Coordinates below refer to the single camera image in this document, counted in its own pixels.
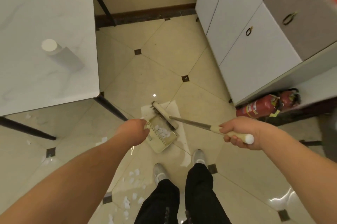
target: foot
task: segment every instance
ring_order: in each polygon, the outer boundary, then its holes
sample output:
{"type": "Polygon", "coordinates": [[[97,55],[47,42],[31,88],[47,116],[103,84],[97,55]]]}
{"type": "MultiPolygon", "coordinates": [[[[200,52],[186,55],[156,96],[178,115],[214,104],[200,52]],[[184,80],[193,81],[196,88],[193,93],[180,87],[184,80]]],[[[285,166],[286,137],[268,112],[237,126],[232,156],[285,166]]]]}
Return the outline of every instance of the foot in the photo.
{"type": "Polygon", "coordinates": [[[153,175],[156,185],[158,185],[161,180],[169,178],[165,167],[163,167],[163,165],[160,163],[154,165],[153,175]]]}
{"type": "Polygon", "coordinates": [[[206,156],[205,153],[202,150],[196,150],[194,151],[192,155],[192,163],[195,165],[196,163],[204,164],[206,165],[206,156]]]}

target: black pants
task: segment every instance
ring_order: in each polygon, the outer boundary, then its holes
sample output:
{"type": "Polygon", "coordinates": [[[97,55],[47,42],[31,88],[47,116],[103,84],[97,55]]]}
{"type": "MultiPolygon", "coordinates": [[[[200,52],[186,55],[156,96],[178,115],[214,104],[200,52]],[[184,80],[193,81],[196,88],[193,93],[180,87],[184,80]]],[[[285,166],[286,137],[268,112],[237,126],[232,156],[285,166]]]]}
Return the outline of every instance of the black pants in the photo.
{"type": "MultiPolygon", "coordinates": [[[[195,164],[188,172],[185,187],[187,221],[193,224],[230,224],[213,192],[213,177],[203,164],[195,164]]],[[[179,189],[168,179],[144,201],[135,224],[177,224],[179,189]]]]}

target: marble tabletop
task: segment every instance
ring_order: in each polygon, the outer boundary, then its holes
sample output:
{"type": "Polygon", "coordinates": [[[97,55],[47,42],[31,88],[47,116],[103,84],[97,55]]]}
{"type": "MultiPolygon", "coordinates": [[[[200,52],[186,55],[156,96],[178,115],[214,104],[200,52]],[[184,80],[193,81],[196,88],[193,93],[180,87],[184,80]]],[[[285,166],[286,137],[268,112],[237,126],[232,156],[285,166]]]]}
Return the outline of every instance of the marble tabletop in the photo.
{"type": "Polygon", "coordinates": [[[98,94],[93,0],[0,0],[0,116],[98,94]]]}

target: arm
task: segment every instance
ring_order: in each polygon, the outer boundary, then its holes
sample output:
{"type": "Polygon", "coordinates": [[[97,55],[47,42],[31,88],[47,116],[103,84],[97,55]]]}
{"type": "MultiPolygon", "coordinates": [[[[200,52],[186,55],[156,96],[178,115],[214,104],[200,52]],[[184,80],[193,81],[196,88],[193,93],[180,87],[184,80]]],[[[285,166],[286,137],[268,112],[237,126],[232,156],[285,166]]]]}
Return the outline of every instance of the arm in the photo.
{"type": "Polygon", "coordinates": [[[238,117],[221,124],[223,133],[235,131],[255,137],[252,145],[224,137],[243,149],[263,150],[286,177],[317,223],[337,223],[337,164],[312,152],[288,133],[267,123],[238,117]]]}
{"type": "Polygon", "coordinates": [[[0,216],[0,223],[88,223],[132,147],[149,130],[145,120],[129,120],[114,137],[75,157],[43,179],[0,216]]]}

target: hand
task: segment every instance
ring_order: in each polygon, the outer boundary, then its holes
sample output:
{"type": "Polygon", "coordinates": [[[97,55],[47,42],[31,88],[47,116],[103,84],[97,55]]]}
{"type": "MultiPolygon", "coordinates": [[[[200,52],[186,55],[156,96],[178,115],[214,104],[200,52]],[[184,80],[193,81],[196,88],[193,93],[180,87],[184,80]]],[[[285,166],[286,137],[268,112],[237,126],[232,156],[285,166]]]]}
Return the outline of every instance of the hand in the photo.
{"type": "Polygon", "coordinates": [[[237,117],[219,126],[223,127],[220,129],[220,132],[222,133],[234,131],[237,133],[252,134],[254,136],[254,143],[251,145],[245,144],[240,138],[236,136],[232,136],[230,138],[228,135],[225,135],[223,138],[225,142],[231,142],[233,145],[238,146],[239,148],[250,150],[261,150],[262,140],[265,137],[268,137],[268,131],[270,129],[276,128],[270,124],[244,116],[237,117]]]}
{"type": "Polygon", "coordinates": [[[130,147],[137,146],[145,141],[150,132],[149,129],[144,130],[145,124],[144,119],[130,119],[117,128],[115,135],[123,134],[130,143],[130,147]]]}

